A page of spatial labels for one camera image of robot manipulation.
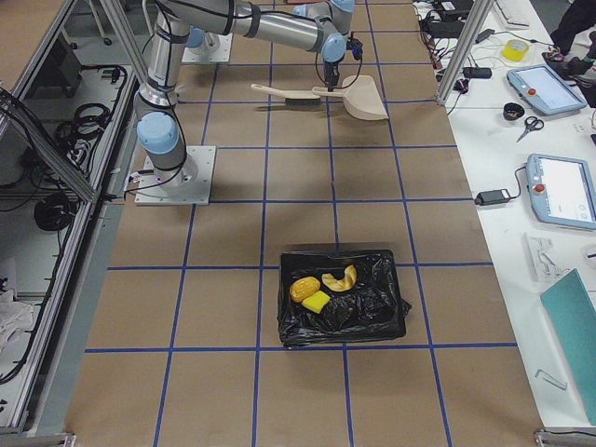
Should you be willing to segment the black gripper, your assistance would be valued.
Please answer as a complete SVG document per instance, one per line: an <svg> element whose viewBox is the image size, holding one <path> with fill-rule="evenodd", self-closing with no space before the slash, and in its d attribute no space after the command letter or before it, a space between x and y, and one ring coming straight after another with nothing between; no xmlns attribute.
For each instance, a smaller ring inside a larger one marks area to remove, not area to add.
<svg viewBox="0 0 596 447"><path fill-rule="evenodd" d="M338 88L339 84L339 62L324 61L323 62L324 79L327 81L327 91L333 91L333 88Z"/></svg>

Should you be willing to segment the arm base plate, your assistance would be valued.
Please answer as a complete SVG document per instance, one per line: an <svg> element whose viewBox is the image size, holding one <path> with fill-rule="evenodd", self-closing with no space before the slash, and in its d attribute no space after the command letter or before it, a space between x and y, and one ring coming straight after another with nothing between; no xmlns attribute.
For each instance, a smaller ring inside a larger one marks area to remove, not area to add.
<svg viewBox="0 0 596 447"><path fill-rule="evenodd" d="M139 206L183 206L210 203L210 190L215 165L216 147L190 145L186 147L186 161L182 169L167 173L154 169L149 156L145 157L139 184L133 186L134 202Z"/></svg>
<svg viewBox="0 0 596 447"><path fill-rule="evenodd" d="M182 64L228 63L231 55L232 36L203 33L194 29L183 52Z"/></svg>

